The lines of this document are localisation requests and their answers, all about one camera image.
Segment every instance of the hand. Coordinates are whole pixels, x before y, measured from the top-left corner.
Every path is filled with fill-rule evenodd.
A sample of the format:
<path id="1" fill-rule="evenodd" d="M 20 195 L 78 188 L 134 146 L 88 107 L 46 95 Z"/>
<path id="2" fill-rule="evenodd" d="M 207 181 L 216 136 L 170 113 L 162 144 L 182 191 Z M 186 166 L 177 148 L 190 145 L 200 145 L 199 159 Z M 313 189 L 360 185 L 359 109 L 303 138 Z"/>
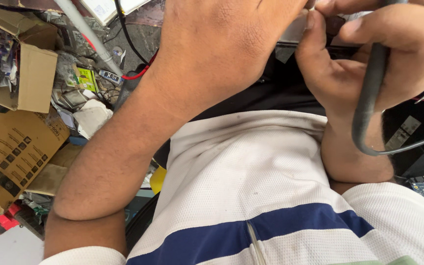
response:
<path id="1" fill-rule="evenodd" d="M 384 83 L 374 111 L 381 112 L 424 91 L 424 0 L 377 9 L 379 0 L 330 0 L 308 14 L 308 29 L 296 51 L 296 58 L 310 91 L 327 111 L 329 123 L 351 123 L 370 45 L 380 42 L 392 48 Z M 364 45 L 354 60 L 331 60 L 325 49 L 325 21 L 322 16 L 374 12 L 346 23 L 340 37 Z"/>
<path id="2" fill-rule="evenodd" d="M 179 100 L 178 105 L 187 102 L 187 111 L 191 104 L 203 111 L 258 80 L 279 37 L 306 2 L 168 0 L 161 48 L 144 80 L 180 83 L 180 95 L 166 86 L 162 95 Z"/>

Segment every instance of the cardboard box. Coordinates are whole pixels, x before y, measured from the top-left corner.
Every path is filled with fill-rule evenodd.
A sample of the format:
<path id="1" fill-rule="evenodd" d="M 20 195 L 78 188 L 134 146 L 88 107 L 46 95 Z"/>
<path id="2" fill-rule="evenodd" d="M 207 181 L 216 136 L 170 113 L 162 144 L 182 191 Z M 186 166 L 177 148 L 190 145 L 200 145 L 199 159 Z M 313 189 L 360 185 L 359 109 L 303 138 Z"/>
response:
<path id="1" fill-rule="evenodd" d="M 8 87 L 0 88 L 0 105 L 11 110 L 48 113 L 58 57 L 53 51 L 56 27 L 30 13 L 0 9 L 0 28 L 21 41 L 19 95 L 10 98 Z"/>
<path id="2" fill-rule="evenodd" d="M 9 111 L 0 106 L 0 214 L 41 172 L 69 135 L 54 109 L 47 115 Z"/>

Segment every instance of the brown cardboard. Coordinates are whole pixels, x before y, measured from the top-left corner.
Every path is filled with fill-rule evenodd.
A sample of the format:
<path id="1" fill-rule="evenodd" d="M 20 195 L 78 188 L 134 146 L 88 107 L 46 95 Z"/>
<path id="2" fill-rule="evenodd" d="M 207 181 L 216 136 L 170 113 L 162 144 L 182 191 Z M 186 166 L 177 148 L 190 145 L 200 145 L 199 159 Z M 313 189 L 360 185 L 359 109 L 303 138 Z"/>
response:
<path id="1" fill-rule="evenodd" d="M 68 143 L 61 150 L 57 151 L 49 163 L 44 166 L 37 178 L 27 187 L 26 191 L 55 196 L 63 178 L 68 173 L 68 168 L 82 149 L 82 146 Z"/>
<path id="2" fill-rule="evenodd" d="M 57 59 L 56 27 L 33 14 L 0 9 L 0 28 L 21 41 L 19 96 L 11 99 L 9 89 L 0 88 L 0 105 L 48 113 Z"/>
<path id="3" fill-rule="evenodd" d="M 43 114 L 4 111 L 0 106 L 0 214 L 41 172 L 69 135 L 53 109 Z"/>

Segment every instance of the red plastic part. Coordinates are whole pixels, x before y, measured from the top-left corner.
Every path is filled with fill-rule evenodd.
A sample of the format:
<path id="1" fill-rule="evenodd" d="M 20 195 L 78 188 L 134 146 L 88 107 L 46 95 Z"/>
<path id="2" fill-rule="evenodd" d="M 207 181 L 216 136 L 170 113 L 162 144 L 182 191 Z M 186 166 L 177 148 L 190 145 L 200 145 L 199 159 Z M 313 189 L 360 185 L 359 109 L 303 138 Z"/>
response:
<path id="1" fill-rule="evenodd" d="M 0 215 L 0 226 L 6 229 L 6 231 L 15 227 L 16 225 L 19 225 L 19 222 L 15 220 L 14 217 L 10 214 L 5 213 Z"/>
<path id="2" fill-rule="evenodd" d="M 14 215 L 20 210 L 21 208 L 13 203 L 6 213 L 0 215 L 0 226 L 7 231 L 16 225 L 20 225 L 20 223 L 14 219 Z"/>
<path id="3" fill-rule="evenodd" d="M 89 40 L 83 33 L 81 33 L 81 35 L 83 35 L 84 39 L 91 45 L 91 47 L 93 48 L 93 50 L 96 50 L 96 47 L 94 47 L 93 43 L 91 42 L 91 40 Z"/>

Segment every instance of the yellow object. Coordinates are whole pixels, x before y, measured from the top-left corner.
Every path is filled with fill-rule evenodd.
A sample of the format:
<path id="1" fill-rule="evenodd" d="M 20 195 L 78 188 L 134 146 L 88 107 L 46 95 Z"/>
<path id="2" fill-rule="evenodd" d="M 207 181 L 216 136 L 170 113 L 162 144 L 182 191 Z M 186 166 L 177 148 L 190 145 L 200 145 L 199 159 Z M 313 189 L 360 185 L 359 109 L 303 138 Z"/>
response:
<path id="1" fill-rule="evenodd" d="M 153 176 L 150 178 L 150 186 L 152 187 L 153 193 L 156 195 L 161 191 L 163 186 L 164 177 L 166 176 L 166 169 L 161 166 L 156 169 Z"/>

